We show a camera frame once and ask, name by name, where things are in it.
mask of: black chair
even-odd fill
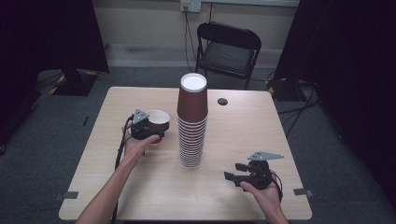
[[[198,68],[226,76],[246,79],[248,88],[251,73],[262,47],[260,38],[248,29],[241,29],[218,22],[205,22],[198,26]],[[208,41],[206,49],[204,40]]]

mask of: black fabric backdrop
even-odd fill
[[[396,207],[396,3],[301,0],[275,79],[318,83],[341,136]]]
[[[102,37],[90,0],[6,0],[0,4],[0,144],[13,116],[35,94],[41,71],[61,63],[108,72]]]

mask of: baseboard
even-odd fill
[[[177,67],[188,66],[186,52],[180,47],[128,46],[106,44],[109,67]],[[276,68],[282,49],[262,49],[256,63],[259,68]],[[190,67],[195,67],[191,49],[187,51]]]

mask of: finger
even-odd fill
[[[149,137],[143,139],[142,143],[146,146],[148,144],[151,144],[151,143],[157,141],[159,138],[160,138],[160,136],[158,134],[154,134],[152,136],[149,136]]]
[[[272,178],[275,180],[275,182],[277,182],[277,178],[276,178],[276,172],[270,169],[270,172],[272,174]]]
[[[254,196],[260,195],[260,194],[261,194],[261,192],[260,192],[259,189],[254,188],[253,185],[249,184],[249,183],[246,182],[246,181],[242,181],[242,182],[240,183],[240,185],[241,185],[242,189],[246,190],[247,192],[250,192],[250,193],[253,194]]]
[[[132,121],[129,120],[129,121],[128,121],[128,125],[127,125],[126,127],[127,127],[127,128],[131,128],[131,126],[132,126]]]
[[[126,126],[126,128],[127,128],[126,130],[125,130],[125,126],[121,127],[122,133],[125,133],[125,138],[131,137],[131,134],[129,133],[129,128],[131,128],[131,126],[132,126],[132,122],[129,121]]]

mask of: chair backrest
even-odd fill
[[[211,21],[200,24],[197,34],[200,45],[202,38],[242,49],[260,50],[262,47],[262,41],[254,32],[219,22]]]

